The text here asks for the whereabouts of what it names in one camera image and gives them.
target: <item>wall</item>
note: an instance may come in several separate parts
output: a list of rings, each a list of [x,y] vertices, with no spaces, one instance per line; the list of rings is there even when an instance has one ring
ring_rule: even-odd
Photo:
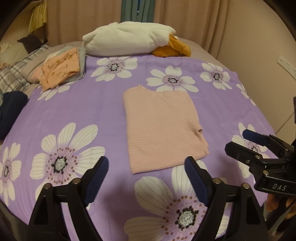
[[[16,44],[18,39],[25,37],[29,34],[28,28],[31,19],[32,9],[41,3],[40,0],[32,1],[12,22],[5,35],[3,36],[0,44],[9,43]],[[45,27],[41,27],[34,31],[39,39],[45,38]]]
[[[247,92],[280,137],[295,139],[296,80],[277,60],[296,67],[296,41],[280,17],[263,0],[228,0],[224,34],[217,59],[238,72]],[[281,131],[287,123],[290,131]]]
[[[10,25],[2,40],[0,41],[0,44],[10,43],[13,45],[17,43],[18,39],[27,36],[29,34],[28,27],[30,18],[31,11],[22,11]]]

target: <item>beige curtain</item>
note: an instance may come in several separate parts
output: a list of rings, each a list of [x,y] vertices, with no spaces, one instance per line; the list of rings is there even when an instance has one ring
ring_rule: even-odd
[[[50,46],[81,41],[100,26],[120,22],[122,0],[47,0]]]
[[[199,44],[215,58],[223,35],[228,0],[155,0],[155,23]]]

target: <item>teal curtain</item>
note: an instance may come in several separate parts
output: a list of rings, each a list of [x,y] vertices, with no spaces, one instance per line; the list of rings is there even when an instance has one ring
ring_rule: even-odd
[[[121,22],[152,23],[155,0],[122,0]]]

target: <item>black clamp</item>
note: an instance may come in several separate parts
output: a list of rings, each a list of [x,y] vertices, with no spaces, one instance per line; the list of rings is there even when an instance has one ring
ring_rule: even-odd
[[[266,146],[278,158],[264,159],[261,154],[234,142],[225,146],[228,156],[249,166],[254,175],[257,191],[291,197],[296,195],[296,155],[292,145],[273,135],[261,135],[250,130],[243,131],[243,138]]]
[[[70,241],[63,217],[61,202],[68,203],[74,228],[80,241],[102,241],[86,207],[92,203],[108,172],[108,159],[102,156],[82,178],[74,178],[69,184],[53,187],[46,183],[33,209],[28,241]]]
[[[191,156],[185,160],[185,171],[197,198],[208,207],[192,241],[215,240],[227,202],[234,204],[226,233],[219,240],[269,240],[260,206],[248,183],[233,186],[212,178]]]

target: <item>plaid pillow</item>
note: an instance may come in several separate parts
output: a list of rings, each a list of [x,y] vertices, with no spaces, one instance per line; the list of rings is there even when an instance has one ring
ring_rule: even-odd
[[[6,66],[0,71],[0,105],[2,104],[3,94],[10,91],[25,91],[30,83],[21,75],[22,68],[30,61],[36,58],[43,51],[49,49],[47,44],[42,45],[30,53],[24,59],[16,62],[12,66]]]

